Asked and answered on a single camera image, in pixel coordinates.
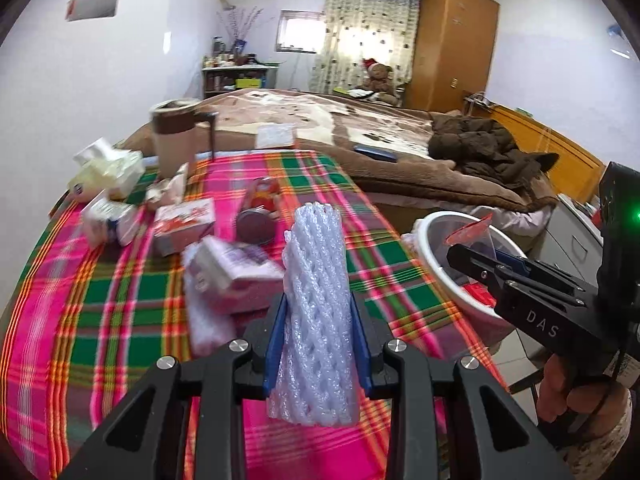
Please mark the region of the right hand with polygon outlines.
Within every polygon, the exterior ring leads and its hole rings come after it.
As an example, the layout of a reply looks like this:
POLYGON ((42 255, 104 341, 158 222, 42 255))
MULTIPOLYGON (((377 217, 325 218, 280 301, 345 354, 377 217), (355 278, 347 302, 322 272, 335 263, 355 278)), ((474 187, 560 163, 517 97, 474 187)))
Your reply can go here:
POLYGON ((607 432, 617 425, 627 411, 629 391, 617 382, 608 394, 608 385, 587 384, 571 386, 568 371, 555 354, 544 366, 544 378, 540 384, 536 410, 538 419, 554 422, 567 410, 577 414, 594 415, 597 432, 607 432))

